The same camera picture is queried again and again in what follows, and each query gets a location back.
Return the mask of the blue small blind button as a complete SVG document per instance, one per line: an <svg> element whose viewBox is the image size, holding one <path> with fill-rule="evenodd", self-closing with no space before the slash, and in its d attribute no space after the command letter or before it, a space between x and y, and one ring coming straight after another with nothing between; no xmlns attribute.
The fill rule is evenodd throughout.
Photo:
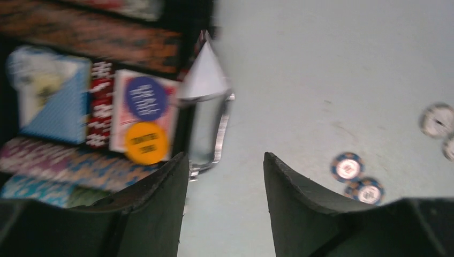
<svg viewBox="0 0 454 257"><path fill-rule="evenodd" d="M159 119L168 106L164 87L151 77L140 76L129 80L124 96L129 112L141 121Z"/></svg>

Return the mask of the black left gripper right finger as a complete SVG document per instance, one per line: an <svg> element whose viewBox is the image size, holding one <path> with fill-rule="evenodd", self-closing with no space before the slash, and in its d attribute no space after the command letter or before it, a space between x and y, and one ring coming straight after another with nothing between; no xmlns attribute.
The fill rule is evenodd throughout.
<svg viewBox="0 0 454 257"><path fill-rule="evenodd" d="M333 192L265 153L277 256L453 256L453 198L369 205Z"/></svg>

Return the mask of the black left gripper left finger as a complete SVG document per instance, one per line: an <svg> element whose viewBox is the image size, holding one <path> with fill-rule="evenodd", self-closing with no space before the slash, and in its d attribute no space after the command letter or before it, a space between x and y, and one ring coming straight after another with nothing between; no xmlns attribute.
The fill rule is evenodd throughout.
<svg viewBox="0 0 454 257"><path fill-rule="evenodd" d="M188 175L179 153L90 206L2 200L1 256L176 256Z"/></svg>

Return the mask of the blue card deck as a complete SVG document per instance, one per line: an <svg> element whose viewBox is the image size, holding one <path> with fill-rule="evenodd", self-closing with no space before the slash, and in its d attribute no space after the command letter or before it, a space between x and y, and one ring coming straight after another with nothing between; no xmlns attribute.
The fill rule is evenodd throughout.
<svg viewBox="0 0 454 257"><path fill-rule="evenodd" d="M85 141L88 58L22 45L6 60L6 74L18 94L21 134L71 144Z"/></svg>

